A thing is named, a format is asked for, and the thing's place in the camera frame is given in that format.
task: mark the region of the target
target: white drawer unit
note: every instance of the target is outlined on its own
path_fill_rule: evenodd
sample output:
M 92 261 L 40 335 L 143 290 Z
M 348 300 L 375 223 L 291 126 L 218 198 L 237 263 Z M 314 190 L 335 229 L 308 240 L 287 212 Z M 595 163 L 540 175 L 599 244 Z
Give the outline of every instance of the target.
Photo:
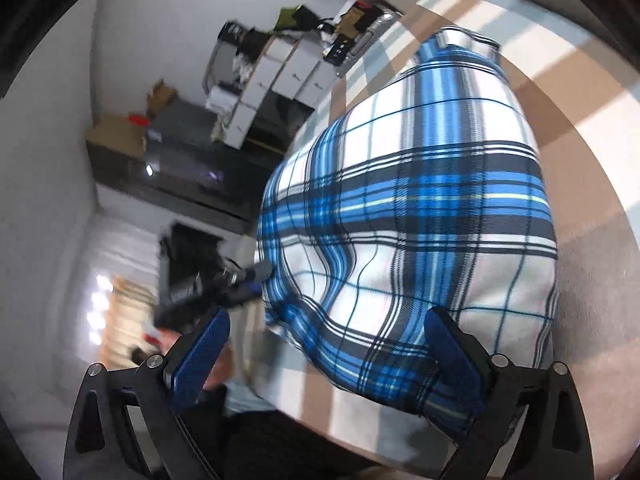
M 251 74 L 246 87 L 240 96 L 240 100 L 253 108 L 259 108 L 264 99 L 264 95 L 276 79 L 282 62 L 271 57 L 262 56 L 258 60 L 258 65 Z
M 320 43 L 305 38 L 300 40 L 276 79 L 273 91 L 293 99 L 321 58 Z
M 284 38 L 273 38 L 267 49 L 267 56 L 284 62 L 293 50 L 294 44 Z
M 315 108 L 320 100 L 331 91 L 337 81 L 338 76 L 335 73 L 335 66 L 321 61 L 296 95 L 296 101 Z
M 225 144 L 239 150 L 251 127 L 251 123 L 254 122 L 254 117 L 255 110 L 253 108 L 243 103 L 238 103 L 231 122 L 225 128 Z

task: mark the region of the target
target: plaid shirt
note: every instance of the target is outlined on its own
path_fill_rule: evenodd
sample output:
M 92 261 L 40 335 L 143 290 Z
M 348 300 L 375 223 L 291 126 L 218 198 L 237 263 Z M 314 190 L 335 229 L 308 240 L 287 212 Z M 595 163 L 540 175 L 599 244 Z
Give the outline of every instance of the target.
M 491 40 L 441 29 L 278 167 L 258 221 L 267 323 L 337 386 L 453 439 L 473 418 L 440 379 L 425 312 L 536 367 L 556 308 L 538 149 L 498 62 Z

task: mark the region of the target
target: metal bolt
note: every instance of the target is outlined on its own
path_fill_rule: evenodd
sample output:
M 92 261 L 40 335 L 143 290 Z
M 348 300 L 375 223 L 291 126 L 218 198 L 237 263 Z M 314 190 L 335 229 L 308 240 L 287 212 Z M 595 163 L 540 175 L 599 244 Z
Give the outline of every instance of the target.
M 509 359 L 506 355 L 494 354 L 491 356 L 491 362 L 498 368 L 504 368 L 509 365 Z
M 96 376 L 102 371 L 102 365 L 100 363 L 95 363 L 89 366 L 89 369 L 86 371 L 91 377 Z
M 559 375 L 566 375 L 569 372 L 569 368 L 566 367 L 566 364 L 561 363 L 560 361 L 554 363 L 553 368 L 554 372 Z
M 149 368 L 158 368 L 164 359 L 160 354 L 152 355 L 149 359 L 146 360 L 146 365 Z

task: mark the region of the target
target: red object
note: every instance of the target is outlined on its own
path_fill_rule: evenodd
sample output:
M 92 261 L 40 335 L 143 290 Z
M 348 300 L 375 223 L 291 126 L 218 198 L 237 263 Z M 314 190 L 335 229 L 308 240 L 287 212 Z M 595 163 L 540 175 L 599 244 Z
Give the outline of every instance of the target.
M 152 335 L 149 335 L 149 334 L 143 334 L 142 339 L 144 339 L 150 345 L 160 348 L 160 340 L 158 338 L 153 337 Z
M 370 9 L 371 8 L 371 5 L 369 5 L 367 2 L 364 2 L 363 0 L 356 0 L 356 2 L 353 5 L 358 6 L 361 9 Z
M 149 119 L 144 115 L 129 114 L 128 119 L 130 123 L 134 123 L 136 126 L 142 126 L 143 128 L 149 126 Z

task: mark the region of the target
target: ceiling light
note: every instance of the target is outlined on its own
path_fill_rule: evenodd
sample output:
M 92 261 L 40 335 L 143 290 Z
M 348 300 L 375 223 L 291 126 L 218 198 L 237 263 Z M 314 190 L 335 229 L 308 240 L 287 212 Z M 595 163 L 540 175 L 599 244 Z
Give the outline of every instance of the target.
M 94 345 L 100 346 L 102 344 L 102 338 L 95 332 L 89 332 L 89 339 Z
M 101 292 L 94 292 L 91 295 L 91 301 L 94 302 L 94 307 L 98 310 L 108 310 L 109 308 L 109 300 Z
M 108 290 L 109 292 L 113 292 L 113 285 L 111 285 L 111 282 L 108 278 L 105 278 L 104 276 L 96 276 L 95 279 L 98 280 L 98 286 L 101 290 Z
M 93 311 L 86 315 L 86 320 L 94 330 L 103 330 L 107 326 L 107 322 L 99 312 Z

